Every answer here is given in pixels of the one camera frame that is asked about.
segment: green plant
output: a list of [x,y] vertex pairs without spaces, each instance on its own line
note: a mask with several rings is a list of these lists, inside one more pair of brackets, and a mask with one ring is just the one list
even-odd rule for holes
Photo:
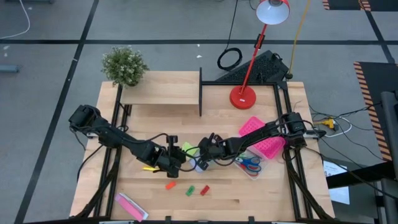
[[141,53],[133,51],[131,47],[112,47],[110,53],[103,56],[102,72],[113,84],[135,86],[149,70]]

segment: white lamp shade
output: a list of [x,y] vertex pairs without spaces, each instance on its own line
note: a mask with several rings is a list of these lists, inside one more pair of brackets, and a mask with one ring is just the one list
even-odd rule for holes
[[256,15],[259,20],[267,25],[276,25],[284,22],[290,13],[287,0],[280,0],[282,4],[275,6],[270,0],[263,0],[257,7]]

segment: hazard tape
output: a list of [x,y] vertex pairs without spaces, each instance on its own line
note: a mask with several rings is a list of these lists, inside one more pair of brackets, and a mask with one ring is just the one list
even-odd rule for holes
[[361,6],[361,10],[370,11],[371,5],[368,0],[358,0],[359,6]]
[[323,4],[323,7],[324,7],[326,10],[329,10],[329,9],[330,9],[329,0],[322,0],[322,4]]
[[[366,84],[365,76],[363,75],[362,66],[359,62],[354,62],[354,69],[356,73],[356,78],[358,78],[359,86],[363,95],[363,100],[367,106],[373,105],[373,100],[369,92],[368,84]],[[372,106],[368,109],[369,117],[371,119],[372,127],[375,129],[374,133],[376,135],[377,144],[379,146],[381,156],[385,161],[391,161],[391,153],[388,148],[386,139],[383,135],[383,130],[381,129],[379,118],[377,117],[377,112]]]

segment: plant pot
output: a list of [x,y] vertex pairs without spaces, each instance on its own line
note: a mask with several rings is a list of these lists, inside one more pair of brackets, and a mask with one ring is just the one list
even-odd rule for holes
[[129,86],[129,87],[133,87],[133,86],[136,86],[137,84],[126,83],[126,85]]

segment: wooden table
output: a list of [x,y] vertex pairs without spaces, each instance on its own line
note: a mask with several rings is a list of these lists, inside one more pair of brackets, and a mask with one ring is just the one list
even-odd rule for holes
[[[311,121],[303,83],[290,82],[288,86],[294,111],[299,112],[303,119]],[[239,128],[253,115],[264,122],[277,118],[271,86],[253,86],[257,101],[249,110],[237,110],[231,105],[229,92],[232,87],[203,86],[202,117],[198,116],[197,107],[192,105],[133,105],[127,120],[128,133],[137,139],[148,139],[159,133],[176,134],[179,140],[177,145],[181,146],[185,141],[196,145],[211,132],[223,138],[237,136]],[[116,92],[117,87],[110,82],[102,84],[96,107],[108,121],[112,117]],[[280,96],[285,112],[282,91]],[[155,141],[166,145],[165,138]],[[309,148],[318,150],[315,140],[307,140],[307,144]],[[85,157],[98,146],[97,139],[89,140]],[[95,155],[81,171],[71,215],[78,213],[98,188],[103,157],[104,150]],[[324,210],[334,217],[320,156],[303,149],[302,160],[309,191]],[[153,174],[143,171],[143,167],[144,164],[136,161],[129,150],[123,149],[116,193],[125,193],[138,203],[149,213],[148,220],[164,220],[169,215],[172,220],[247,221],[248,216],[254,216],[256,221],[294,220],[288,175],[280,156],[269,161],[257,180],[249,179],[236,166],[212,165],[202,174],[180,172],[180,177],[174,179],[177,185],[172,190],[165,190],[165,185],[171,180],[166,178],[164,172]],[[196,190],[191,197],[187,197],[185,192],[191,185]],[[209,185],[210,190],[201,196],[200,190],[205,185]],[[297,192],[304,217],[302,194],[299,189]],[[107,199],[108,194],[105,194],[102,214]],[[112,219],[131,220],[132,217],[115,203]]]
[[146,72],[136,86],[123,88],[124,105],[199,105],[200,73]]

